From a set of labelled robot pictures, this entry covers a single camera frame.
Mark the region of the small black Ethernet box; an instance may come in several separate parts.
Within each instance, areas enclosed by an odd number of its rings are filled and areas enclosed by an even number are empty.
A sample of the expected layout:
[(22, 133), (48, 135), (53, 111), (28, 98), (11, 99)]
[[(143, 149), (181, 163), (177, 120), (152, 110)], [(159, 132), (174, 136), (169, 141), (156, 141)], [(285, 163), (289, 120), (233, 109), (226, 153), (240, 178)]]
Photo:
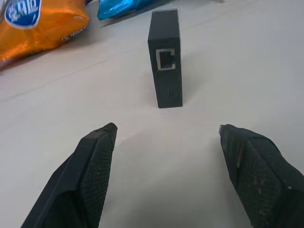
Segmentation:
[(178, 10), (153, 11), (148, 48), (159, 108), (182, 107), (180, 41)]

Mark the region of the blue foil snack bag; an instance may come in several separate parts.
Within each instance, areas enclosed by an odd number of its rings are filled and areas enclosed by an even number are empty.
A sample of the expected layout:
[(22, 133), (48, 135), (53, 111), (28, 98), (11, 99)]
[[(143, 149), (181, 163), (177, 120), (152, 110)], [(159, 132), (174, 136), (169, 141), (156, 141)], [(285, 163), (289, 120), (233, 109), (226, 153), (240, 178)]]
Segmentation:
[(99, 0), (99, 20), (121, 17), (130, 13), (143, 13), (173, 0)]

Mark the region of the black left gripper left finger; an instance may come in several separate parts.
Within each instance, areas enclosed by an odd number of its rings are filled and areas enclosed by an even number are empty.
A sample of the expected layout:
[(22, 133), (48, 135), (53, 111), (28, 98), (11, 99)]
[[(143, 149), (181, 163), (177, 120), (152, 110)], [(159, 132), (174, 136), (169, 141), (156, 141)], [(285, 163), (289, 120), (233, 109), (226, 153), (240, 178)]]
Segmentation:
[(117, 135), (114, 123), (90, 132), (53, 172), (21, 228), (98, 228)]

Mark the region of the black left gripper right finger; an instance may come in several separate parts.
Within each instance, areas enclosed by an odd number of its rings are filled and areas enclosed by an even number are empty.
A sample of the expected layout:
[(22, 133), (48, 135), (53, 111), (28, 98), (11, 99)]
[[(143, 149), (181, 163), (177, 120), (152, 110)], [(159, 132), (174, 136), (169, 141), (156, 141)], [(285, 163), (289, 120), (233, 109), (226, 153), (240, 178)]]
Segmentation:
[(267, 137), (219, 127), (229, 178), (253, 228), (304, 228), (304, 175)]

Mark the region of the orange snack bag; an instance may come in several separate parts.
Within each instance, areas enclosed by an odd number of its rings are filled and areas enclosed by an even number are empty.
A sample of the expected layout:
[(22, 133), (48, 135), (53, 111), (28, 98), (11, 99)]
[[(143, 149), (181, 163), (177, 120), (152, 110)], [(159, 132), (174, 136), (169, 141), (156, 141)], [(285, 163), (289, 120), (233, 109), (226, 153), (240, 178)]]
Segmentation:
[(88, 23), (85, 0), (5, 0), (0, 63), (57, 48)]

